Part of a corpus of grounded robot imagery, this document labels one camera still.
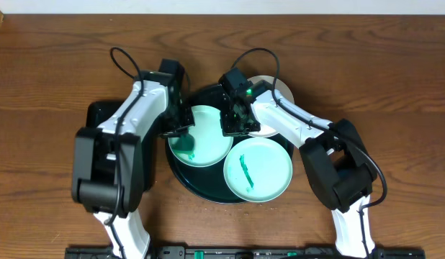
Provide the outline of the green sponge cloth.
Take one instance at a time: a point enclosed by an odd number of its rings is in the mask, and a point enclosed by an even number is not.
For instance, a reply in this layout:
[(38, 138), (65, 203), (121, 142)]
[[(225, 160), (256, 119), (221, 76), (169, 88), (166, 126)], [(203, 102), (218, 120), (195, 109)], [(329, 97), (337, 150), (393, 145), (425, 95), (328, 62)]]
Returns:
[(179, 137), (169, 139), (169, 145), (175, 153), (193, 153), (194, 152), (194, 137), (190, 134), (183, 134)]

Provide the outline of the mint green plate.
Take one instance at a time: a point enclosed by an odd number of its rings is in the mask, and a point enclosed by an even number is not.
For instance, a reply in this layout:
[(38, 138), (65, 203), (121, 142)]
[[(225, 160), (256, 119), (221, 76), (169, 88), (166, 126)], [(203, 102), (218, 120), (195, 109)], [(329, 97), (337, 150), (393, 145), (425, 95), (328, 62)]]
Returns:
[(223, 175), (228, 188), (249, 202), (280, 196), (292, 180), (292, 160), (278, 142), (262, 137), (243, 140), (226, 156)]
[(221, 161), (233, 145), (233, 137), (225, 137), (220, 123), (220, 110), (212, 106), (197, 105), (192, 107), (194, 126), (189, 127), (189, 134), (194, 138), (191, 153), (178, 151), (178, 137), (168, 138), (168, 146), (175, 158), (192, 167), (207, 167)]

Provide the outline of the mint green plate front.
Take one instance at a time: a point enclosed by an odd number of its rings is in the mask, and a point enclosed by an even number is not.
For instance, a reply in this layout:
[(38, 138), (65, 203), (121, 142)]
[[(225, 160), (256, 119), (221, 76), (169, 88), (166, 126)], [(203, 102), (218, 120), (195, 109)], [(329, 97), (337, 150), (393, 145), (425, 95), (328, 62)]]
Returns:
[(228, 188), (249, 202), (280, 196), (292, 180), (292, 160), (278, 142), (262, 137), (243, 140), (226, 156), (223, 175)]

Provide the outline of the white plate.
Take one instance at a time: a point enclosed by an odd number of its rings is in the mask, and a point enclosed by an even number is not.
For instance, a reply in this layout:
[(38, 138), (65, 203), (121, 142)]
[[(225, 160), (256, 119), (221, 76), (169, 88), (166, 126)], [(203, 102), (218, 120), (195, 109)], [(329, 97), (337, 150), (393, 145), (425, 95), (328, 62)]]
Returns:
[[(248, 79), (251, 83), (255, 84), (258, 83), (261, 80), (264, 80), (268, 83), (272, 83), (274, 80), (273, 76), (253, 76)], [(277, 80), (276, 82), (276, 90), (279, 90), (284, 98), (289, 100), (290, 102), (294, 103), (294, 97), (289, 89), (289, 87), (281, 80)], [(271, 127), (268, 127), (266, 125), (261, 125), (261, 129), (258, 132), (250, 132), (248, 135), (251, 137), (272, 137), (277, 134), (277, 131), (274, 130)]]

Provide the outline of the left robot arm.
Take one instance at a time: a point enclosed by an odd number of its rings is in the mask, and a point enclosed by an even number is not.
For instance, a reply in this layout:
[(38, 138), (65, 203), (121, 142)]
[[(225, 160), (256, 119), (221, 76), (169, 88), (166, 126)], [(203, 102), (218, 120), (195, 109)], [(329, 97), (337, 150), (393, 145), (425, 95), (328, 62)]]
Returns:
[(153, 141), (178, 137), (193, 125), (182, 104), (184, 67), (164, 59), (157, 71), (140, 71), (132, 91), (113, 114), (75, 136), (71, 196), (103, 225), (106, 248), (69, 248), (67, 258), (146, 258), (150, 235), (138, 206), (148, 190)]

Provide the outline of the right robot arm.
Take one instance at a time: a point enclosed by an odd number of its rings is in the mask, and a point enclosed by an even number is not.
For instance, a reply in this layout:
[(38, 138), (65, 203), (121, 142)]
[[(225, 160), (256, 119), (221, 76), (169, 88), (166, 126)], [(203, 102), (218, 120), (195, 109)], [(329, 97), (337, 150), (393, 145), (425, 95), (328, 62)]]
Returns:
[(225, 136), (244, 136), (265, 125), (298, 148), (310, 188), (332, 212), (336, 249), (343, 257), (370, 258), (375, 249), (369, 233), (372, 184), (383, 179), (355, 126), (313, 116), (284, 98), (275, 83), (252, 83), (238, 68), (218, 81), (228, 100), (222, 113)]

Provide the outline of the rectangular black tray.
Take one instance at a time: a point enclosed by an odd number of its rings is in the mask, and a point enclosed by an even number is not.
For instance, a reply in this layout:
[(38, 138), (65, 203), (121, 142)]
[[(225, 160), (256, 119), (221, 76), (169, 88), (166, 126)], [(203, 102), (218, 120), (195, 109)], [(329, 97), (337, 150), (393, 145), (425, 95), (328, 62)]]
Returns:
[[(122, 105), (123, 100), (95, 101), (88, 106), (86, 127), (96, 128), (109, 119)], [(143, 191), (149, 191), (155, 183), (156, 138), (158, 120), (156, 120), (142, 140), (143, 151)]]

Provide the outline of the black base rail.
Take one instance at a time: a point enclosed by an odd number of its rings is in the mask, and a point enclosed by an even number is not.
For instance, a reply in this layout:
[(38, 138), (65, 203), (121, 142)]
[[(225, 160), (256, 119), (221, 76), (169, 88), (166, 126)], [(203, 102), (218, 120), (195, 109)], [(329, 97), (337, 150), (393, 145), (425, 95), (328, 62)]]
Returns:
[[(65, 259), (112, 258), (111, 247), (68, 247)], [(153, 248), (146, 259), (293, 259), (293, 258), (342, 258), (335, 248), (307, 247), (304, 249), (235, 249), (235, 248), (185, 248), (164, 246)], [(370, 254), (374, 259), (425, 259), (423, 250), (375, 248)]]

